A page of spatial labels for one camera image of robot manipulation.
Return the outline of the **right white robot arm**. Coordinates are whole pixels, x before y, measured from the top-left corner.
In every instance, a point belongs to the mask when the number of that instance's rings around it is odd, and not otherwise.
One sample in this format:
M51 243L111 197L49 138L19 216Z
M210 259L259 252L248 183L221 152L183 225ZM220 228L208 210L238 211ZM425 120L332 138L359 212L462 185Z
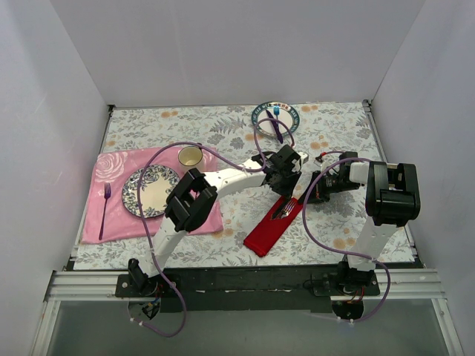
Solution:
M363 294L375 288L375 268L388 240L401 227L415 220L421 209L416 167L409 163L389 164L342 151L333 164L321 163L299 204L329 202L331 195L366 188L367 220L349 251L334 248L343 259L330 272L311 277L305 287L317 296Z

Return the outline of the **teal handled knife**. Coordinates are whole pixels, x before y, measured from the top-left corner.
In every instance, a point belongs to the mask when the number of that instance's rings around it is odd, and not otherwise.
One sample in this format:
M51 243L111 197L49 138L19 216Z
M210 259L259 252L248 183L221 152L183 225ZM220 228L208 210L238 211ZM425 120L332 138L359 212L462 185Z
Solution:
M275 211L271 215L271 220L277 218L281 212L283 211L285 205L289 202L289 199L284 198L283 201L278 205L278 207L275 209Z

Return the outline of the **teal handled fork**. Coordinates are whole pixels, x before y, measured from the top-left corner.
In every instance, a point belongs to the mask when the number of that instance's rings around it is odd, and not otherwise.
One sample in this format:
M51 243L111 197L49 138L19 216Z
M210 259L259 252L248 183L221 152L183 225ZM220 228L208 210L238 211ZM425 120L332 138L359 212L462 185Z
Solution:
M292 212L293 208L297 205L297 200L290 200L281 210L279 215L276 217L277 219L283 219L288 217Z

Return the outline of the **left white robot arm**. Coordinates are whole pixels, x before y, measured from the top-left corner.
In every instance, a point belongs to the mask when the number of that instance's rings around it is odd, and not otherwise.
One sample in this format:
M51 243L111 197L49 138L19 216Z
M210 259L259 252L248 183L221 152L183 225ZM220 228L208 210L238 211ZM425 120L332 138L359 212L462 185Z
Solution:
M277 152L260 152L241 164L222 160L231 167L212 172L193 168L184 174L166 198L164 218L154 236L143 220L150 252L128 262L129 284L139 295L151 296L160 287L156 276L163 274L162 267L174 249L187 233L207 221L220 198L263 185L290 198L309 155L284 145Z

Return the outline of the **red cloth napkin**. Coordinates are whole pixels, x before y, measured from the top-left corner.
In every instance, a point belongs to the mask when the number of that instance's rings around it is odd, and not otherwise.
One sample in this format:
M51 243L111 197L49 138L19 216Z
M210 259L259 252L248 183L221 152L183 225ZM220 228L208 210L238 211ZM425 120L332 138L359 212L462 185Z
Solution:
M296 198L292 198L291 202L295 205L289 215L273 219L273 214L283 205L284 201L285 198L280 197L243 241L243 245L259 257L265 257L268 254L303 208L302 204L298 204Z

